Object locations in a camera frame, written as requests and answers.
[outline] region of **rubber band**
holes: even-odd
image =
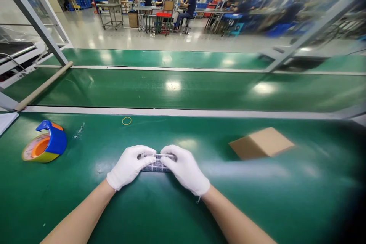
[[[125,120],[126,118],[129,118],[129,119],[130,119],[130,122],[129,122],[128,124],[124,124],[124,123],[123,123],[123,120]],[[127,125],[130,125],[130,124],[131,124],[131,122],[132,122],[131,117],[126,116],[125,118],[123,118],[123,119],[122,119],[122,124],[124,124],[124,125],[126,125],[126,126],[127,126]]]

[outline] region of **electronic component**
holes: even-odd
[[[142,159],[146,156],[154,156],[156,157],[156,162],[147,165],[142,169],[143,172],[170,172],[170,170],[160,162],[160,158],[163,156],[169,157],[174,162],[177,161],[177,157],[173,154],[141,154],[137,158]]]

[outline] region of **red stool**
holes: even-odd
[[[167,22],[163,27],[164,18],[167,18]],[[156,29],[157,33],[165,33],[165,36],[169,34],[170,25],[173,21],[173,17],[171,13],[156,13]]]

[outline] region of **white paper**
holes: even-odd
[[[12,112],[7,114],[0,114],[0,135],[12,124],[12,122],[19,116],[19,113]]]

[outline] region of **hand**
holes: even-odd
[[[177,162],[168,157],[162,157],[160,161],[174,173],[183,187],[197,196],[202,196],[208,192],[210,182],[199,169],[190,151],[170,145],[164,147],[160,153],[172,153],[177,157]]]
[[[143,167],[156,162],[154,156],[137,159],[143,153],[156,154],[152,148],[138,145],[125,149],[114,168],[107,173],[107,182],[115,190],[119,191],[123,186],[130,184]]]

